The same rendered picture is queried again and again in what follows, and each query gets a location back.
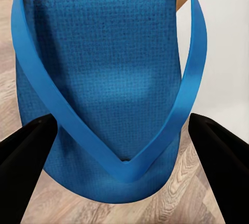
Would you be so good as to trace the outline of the sandal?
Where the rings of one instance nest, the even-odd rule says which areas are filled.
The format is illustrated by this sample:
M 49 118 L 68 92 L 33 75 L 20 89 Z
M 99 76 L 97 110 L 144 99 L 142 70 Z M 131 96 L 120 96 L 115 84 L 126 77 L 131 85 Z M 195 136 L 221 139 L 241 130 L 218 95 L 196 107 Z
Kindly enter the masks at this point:
M 199 1 L 183 78 L 176 0 L 13 0 L 11 35 L 22 127 L 48 114 L 58 125 L 43 170 L 101 203 L 158 192 L 204 71 Z

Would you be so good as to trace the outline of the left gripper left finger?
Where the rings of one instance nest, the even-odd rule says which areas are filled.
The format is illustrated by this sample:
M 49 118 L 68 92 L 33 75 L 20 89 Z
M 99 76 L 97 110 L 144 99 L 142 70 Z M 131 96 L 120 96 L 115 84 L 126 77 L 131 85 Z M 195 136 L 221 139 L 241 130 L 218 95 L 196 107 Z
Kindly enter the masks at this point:
M 57 133 L 48 114 L 0 142 L 0 224 L 21 224 Z

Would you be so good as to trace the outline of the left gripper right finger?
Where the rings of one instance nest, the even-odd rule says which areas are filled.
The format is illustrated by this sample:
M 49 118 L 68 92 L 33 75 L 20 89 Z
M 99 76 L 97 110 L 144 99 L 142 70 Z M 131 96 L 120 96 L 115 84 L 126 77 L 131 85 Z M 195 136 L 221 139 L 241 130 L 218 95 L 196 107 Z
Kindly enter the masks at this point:
M 249 224 L 249 144 L 191 113 L 189 134 L 226 224 Z

